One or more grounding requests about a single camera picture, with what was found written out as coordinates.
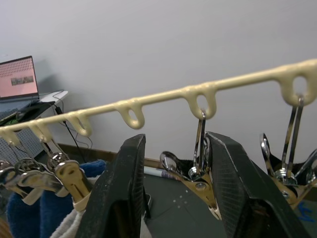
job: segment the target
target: cream plastic bar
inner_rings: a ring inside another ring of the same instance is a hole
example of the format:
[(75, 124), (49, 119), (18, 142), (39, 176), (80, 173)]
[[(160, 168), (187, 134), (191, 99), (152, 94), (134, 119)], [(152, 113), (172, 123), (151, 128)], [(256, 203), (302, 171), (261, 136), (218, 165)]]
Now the cream plastic bar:
[[(184, 88), (152, 94), (144, 97), (123, 100), (104, 106), (93, 107), (74, 112), (65, 113), (53, 117), (32, 120), (10, 126), (0, 127), (0, 136), (12, 146), (20, 144), (15, 131), (30, 128), (42, 142), (50, 142), (52, 134), (47, 125), (50, 123), (68, 120), (76, 131), (83, 136), (90, 136), (92, 128), (88, 118), (93, 115), (118, 111), (125, 123), (133, 128), (140, 129), (143, 127), (145, 118), (142, 112), (142, 106), (169, 101), (178, 98), (184, 98), (189, 105), (193, 115), (202, 119), (202, 111), (197, 104), (197, 97), (204, 95), (208, 108), (206, 110), (206, 119), (212, 118), (216, 113), (215, 94), (219, 90), (230, 89), (250, 84), (256, 84), (266, 81), (276, 81), (281, 88), (281, 94), (286, 103), (292, 106), (298, 105), (299, 97), (294, 92), (293, 82), (298, 76), (304, 77), (307, 82), (307, 91), (304, 96), (304, 104), (312, 103), (317, 96), (317, 59), (307, 60), (300, 63), (280, 66), (274, 69), (246, 74), (238, 77), (228, 78), (219, 81), (212, 81)], [(129, 111), (132, 110), (136, 120), (132, 119)]]

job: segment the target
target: laptop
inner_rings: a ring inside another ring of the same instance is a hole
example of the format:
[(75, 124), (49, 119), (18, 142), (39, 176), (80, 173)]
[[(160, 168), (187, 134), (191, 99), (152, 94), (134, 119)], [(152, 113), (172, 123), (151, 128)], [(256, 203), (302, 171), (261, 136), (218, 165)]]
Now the laptop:
[(0, 113), (20, 110), (39, 99), (32, 56), (0, 63)]

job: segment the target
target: metal clip jaw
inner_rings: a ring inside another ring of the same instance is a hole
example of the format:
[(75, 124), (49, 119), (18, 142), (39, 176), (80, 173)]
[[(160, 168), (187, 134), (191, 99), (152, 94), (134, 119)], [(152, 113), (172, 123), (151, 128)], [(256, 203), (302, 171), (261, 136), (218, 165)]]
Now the metal clip jaw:
[(68, 191), (63, 187), (60, 181), (47, 171), (31, 170), (21, 174), (17, 184), (21, 187), (39, 188), (55, 192), (58, 197), (65, 197)]
[(205, 136), (205, 113), (199, 120), (195, 144), (194, 159), (180, 160), (173, 153), (163, 151), (160, 155), (162, 166), (171, 175), (180, 179), (190, 190), (199, 196), (209, 207), (212, 214), (221, 220), (221, 214), (214, 197), (211, 178), (212, 148), (210, 140)]
[(0, 161), (0, 184), (19, 194), (24, 203), (33, 205), (41, 197), (43, 190), (35, 188), (31, 192), (27, 192), (25, 188), (16, 184), (17, 178), (15, 168), (9, 162)]
[(56, 177), (73, 197), (73, 206), (77, 211), (83, 211), (88, 203), (92, 185), (75, 160), (59, 163), (55, 167)]
[[(314, 151), (302, 167), (294, 175), (293, 163), (297, 136), (300, 126), (300, 119), (304, 107), (303, 96), (299, 96), (299, 106), (292, 109), (291, 118), (287, 128), (282, 159), (278, 159), (270, 152), (270, 146), (266, 135), (263, 133), (260, 137), (261, 150), (265, 161), (268, 175), (273, 179), (275, 185), (281, 191), (289, 205), (295, 209), (310, 189), (317, 184), (317, 150)], [(286, 163), (288, 145), (291, 140), (289, 161)], [(282, 168), (274, 171), (274, 167), (280, 165)]]
[(69, 157), (61, 152), (56, 152), (50, 155), (50, 158), (47, 162), (47, 168), (50, 172), (54, 173), (55, 168), (62, 162), (69, 160)]
[(38, 170), (41, 172), (47, 171), (45, 165), (38, 163), (36, 160), (31, 158), (21, 159), (14, 165), (14, 168), (15, 171), (20, 175), (31, 170)]

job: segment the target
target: black cable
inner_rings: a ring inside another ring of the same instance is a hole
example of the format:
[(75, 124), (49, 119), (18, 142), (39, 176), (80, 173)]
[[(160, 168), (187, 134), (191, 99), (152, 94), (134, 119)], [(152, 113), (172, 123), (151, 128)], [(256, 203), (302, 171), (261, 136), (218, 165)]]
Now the black cable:
[[(56, 111), (56, 113), (57, 113), (58, 115), (63, 114), (63, 111), (60, 109), (60, 107), (58, 107), (58, 106), (56, 106), (56, 105), (54, 105), (54, 106), (55, 106), (55, 111)], [(79, 146), (78, 146), (78, 144), (77, 144), (77, 141), (76, 141), (76, 139), (75, 139), (74, 136), (73, 136), (73, 133), (71, 133), (71, 131), (70, 131), (70, 129), (69, 129), (69, 127), (68, 127), (66, 121), (63, 121), (63, 123), (65, 124), (65, 126), (66, 126), (66, 128), (67, 128), (69, 134), (70, 134), (71, 137), (73, 138), (73, 140), (74, 140), (74, 142), (75, 142), (75, 144), (76, 144), (76, 147), (77, 147), (77, 149), (78, 149), (78, 152), (79, 152), (80, 156), (82, 157), (83, 161), (86, 163), (85, 156), (84, 156), (83, 152), (81, 151), (81, 149), (79, 148)]]
[(69, 128), (69, 129), (70, 129), (71, 131), (76, 132), (75, 140), (76, 140), (78, 143), (81, 143), (81, 144), (84, 144), (84, 145), (87, 146), (87, 149), (89, 149), (89, 151), (87, 151), (87, 154), (85, 154), (85, 158), (89, 158), (91, 149), (93, 148), (93, 144), (94, 144), (93, 141), (92, 141), (89, 137), (87, 137), (87, 138), (90, 140), (90, 143), (91, 143), (90, 148), (89, 148), (89, 145), (88, 145), (87, 143), (85, 143), (85, 142), (80, 141), (80, 140), (77, 139), (79, 133), (78, 133), (76, 130), (74, 130), (74, 129), (72, 129), (72, 128)]
[(70, 131), (70, 129), (69, 129), (69, 127), (68, 127), (68, 125), (66, 124), (65, 121), (64, 121), (64, 124), (65, 124), (67, 130), (69, 131), (69, 134), (70, 134), (71, 137), (73, 138), (73, 140), (74, 140), (74, 142), (75, 142), (75, 144), (76, 144), (76, 146), (77, 146), (77, 149), (78, 149), (78, 152), (79, 152), (80, 156), (83, 158), (83, 161), (84, 161), (85, 163), (87, 163), (86, 160), (85, 160), (85, 156), (83, 155), (83, 152), (82, 152), (81, 149), (79, 148), (79, 146), (78, 146), (78, 144), (77, 144), (77, 141), (75, 140), (75, 138), (74, 138), (74, 136), (73, 136), (73, 133), (71, 133), (71, 131)]
[(60, 94), (60, 93), (62, 93), (62, 92), (64, 92), (65, 90), (64, 89), (61, 89), (60, 91), (58, 91), (56, 94), (54, 94), (52, 97), (53, 98), (56, 98), (57, 100), (59, 100), (60, 102), (61, 102), (61, 104), (62, 104), (62, 112), (64, 113), (64, 102), (63, 102), (63, 100), (61, 100), (60, 98), (58, 98), (58, 97), (56, 97), (56, 95), (58, 95), (58, 94)]
[(17, 147), (17, 146), (16, 146), (16, 148), (17, 148), (19, 151), (21, 151), (21, 152), (23, 152), (23, 153), (27, 154), (27, 153), (26, 153), (26, 151), (21, 150), (19, 147)]
[[(59, 89), (57, 91), (54, 91), (54, 92), (58, 92), (58, 93), (61, 93), (61, 92), (64, 92), (65, 90), (64, 89)], [(52, 94), (54, 92), (49, 92), (49, 93), (39, 93), (39, 96), (44, 96), (44, 95), (48, 95), (48, 94)]]

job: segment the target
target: white cloth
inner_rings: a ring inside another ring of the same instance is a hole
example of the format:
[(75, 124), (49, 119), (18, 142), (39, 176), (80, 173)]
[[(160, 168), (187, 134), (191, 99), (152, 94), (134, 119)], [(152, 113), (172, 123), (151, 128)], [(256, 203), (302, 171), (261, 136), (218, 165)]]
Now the white cloth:
[[(88, 180), (92, 185), (94, 185), (98, 178), (99, 176), (95, 178), (88, 178)], [(64, 218), (50, 238), (75, 238), (84, 213), (85, 211), (77, 212), (75, 209), (73, 209), (71, 213), (69, 213)], [(140, 238), (152, 238), (151, 233), (143, 219), (141, 219)]]

